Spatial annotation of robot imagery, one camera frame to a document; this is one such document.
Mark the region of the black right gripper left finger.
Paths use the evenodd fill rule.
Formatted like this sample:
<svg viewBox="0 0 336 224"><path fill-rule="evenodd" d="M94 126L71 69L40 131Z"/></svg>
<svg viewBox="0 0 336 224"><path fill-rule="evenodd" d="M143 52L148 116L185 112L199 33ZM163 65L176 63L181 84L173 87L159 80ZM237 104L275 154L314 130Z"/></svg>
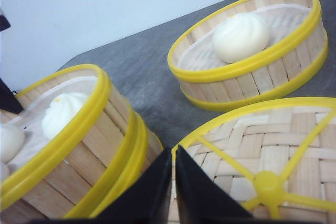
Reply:
<svg viewBox="0 0 336 224"><path fill-rule="evenodd" d="M166 148L134 185L96 217L31 223L168 223L171 173L171 150Z"/></svg>

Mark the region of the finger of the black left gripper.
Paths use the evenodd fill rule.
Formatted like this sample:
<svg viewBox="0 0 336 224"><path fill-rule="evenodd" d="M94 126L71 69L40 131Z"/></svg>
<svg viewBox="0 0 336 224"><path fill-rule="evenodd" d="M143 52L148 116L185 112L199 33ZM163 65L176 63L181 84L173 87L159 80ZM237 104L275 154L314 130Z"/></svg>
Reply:
<svg viewBox="0 0 336 224"><path fill-rule="evenodd" d="M10 28L10 23L8 19L5 17L4 14L1 13L1 31L4 31L8 28ZM19 103L19 101L15 98L12 91L9 89L9 87L5 84L5 82L1 79L1 104L0 104L1 110L19 114L21 113L24 108Z"/></svg>

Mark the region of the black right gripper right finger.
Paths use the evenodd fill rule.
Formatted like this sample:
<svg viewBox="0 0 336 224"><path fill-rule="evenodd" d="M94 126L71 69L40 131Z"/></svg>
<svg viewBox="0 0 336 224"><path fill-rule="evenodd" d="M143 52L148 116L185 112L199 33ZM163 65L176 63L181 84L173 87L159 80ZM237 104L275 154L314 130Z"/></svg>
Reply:
<svg viewBox="0 0 336 224"><path fill-rule="evenodd" d="M253 216L221 190L187 151L176 151L175 178L180 223L253 223Z"/></svg>

